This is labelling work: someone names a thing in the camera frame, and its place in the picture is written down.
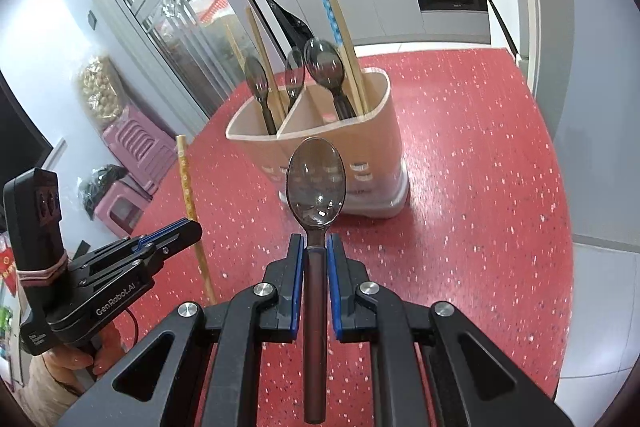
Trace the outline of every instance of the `pink plastic stool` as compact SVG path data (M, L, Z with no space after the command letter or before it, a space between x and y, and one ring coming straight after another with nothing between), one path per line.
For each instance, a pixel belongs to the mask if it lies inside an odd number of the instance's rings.
M94 216L119 238L131 235L149 201L121 181L115 182L95 207Z
M174 164L175 141L133 105L102 134L107 147L148 194Z

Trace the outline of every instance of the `white wall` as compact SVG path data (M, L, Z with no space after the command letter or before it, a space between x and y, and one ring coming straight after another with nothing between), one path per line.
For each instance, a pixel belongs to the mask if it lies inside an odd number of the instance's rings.
M574 0L575 35L554 140L574 233L640 245L640 12Z
M55 146L66 148L50 167L57 172L65 248L81 240L100 247L116 239L91 221L76 195L78 178L117 163L82 111L72 83L91 42L76 25L64 0L0 0L0 69L33 123Z

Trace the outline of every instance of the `human hand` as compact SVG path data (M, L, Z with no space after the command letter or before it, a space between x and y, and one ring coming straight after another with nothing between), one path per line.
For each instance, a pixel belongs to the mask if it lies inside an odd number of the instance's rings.
M124 356L124 349L120 344L120 332L113 323L108 324L100 333L102 347L94 357L81 351L77 347L62 344L49 349L42 358L50 375L60 383L71 386L82 393L84 389L78 382L74 371L91 367L94 375L100 378L118 360Z

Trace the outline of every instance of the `black cable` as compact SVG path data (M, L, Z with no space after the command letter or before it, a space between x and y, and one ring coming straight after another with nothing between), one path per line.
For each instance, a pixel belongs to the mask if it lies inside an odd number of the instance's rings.
M136 316L133 314L133 312L129 309L129 308L125 308L125 310L128 314L129 317L131 317L131 320L133 321L133 346L135 346L138 343L138 334L140 333L140 328L138 328L138 320L136 319Z

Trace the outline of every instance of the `metal spoon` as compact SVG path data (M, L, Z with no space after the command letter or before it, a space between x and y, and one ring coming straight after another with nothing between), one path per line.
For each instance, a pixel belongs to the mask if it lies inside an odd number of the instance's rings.
M246 76L246 83L249 85L249 90L262 107L262 116L264 117L264 124L267 126L267 132L269 134L276 134L276 124L273 121L271 110L267 105L269 83L267 82L267 75L264 73L264 68L260 60L249 55L244 62L244 76Z
M340 214L347 191L344 165L334 146L322 138L304 140L287 169L289 208L306 232L304 270L305 422L326 415L327 251L324 236Z
M289 109L296 103L302 88L305 87L305 64L302 59L302 52L293 47L287 55L287 66L284 70L284 85L289 94Z
M338 118L355 118L351 102L342 90L344 66L334 45L321 39L309 39L305 44L305 66L318 84L331 91Z

